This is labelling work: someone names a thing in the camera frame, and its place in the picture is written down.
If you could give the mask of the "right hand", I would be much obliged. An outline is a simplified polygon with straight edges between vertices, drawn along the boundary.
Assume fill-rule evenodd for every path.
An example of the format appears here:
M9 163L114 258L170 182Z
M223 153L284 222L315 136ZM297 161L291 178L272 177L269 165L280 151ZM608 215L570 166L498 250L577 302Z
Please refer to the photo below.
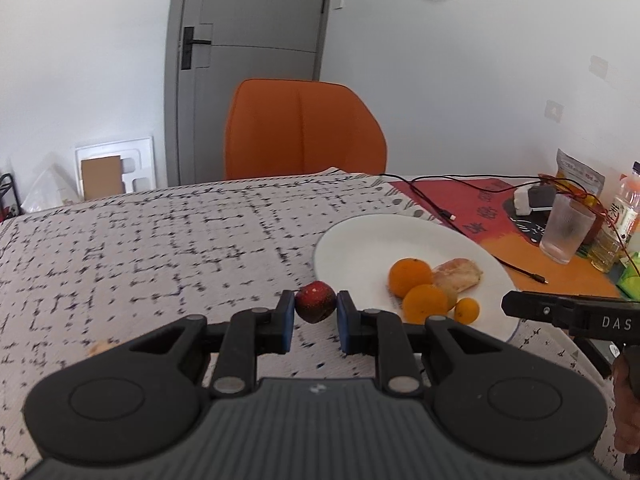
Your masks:
M624 469L639 477L639 347L626 347L613 364L614 446Z

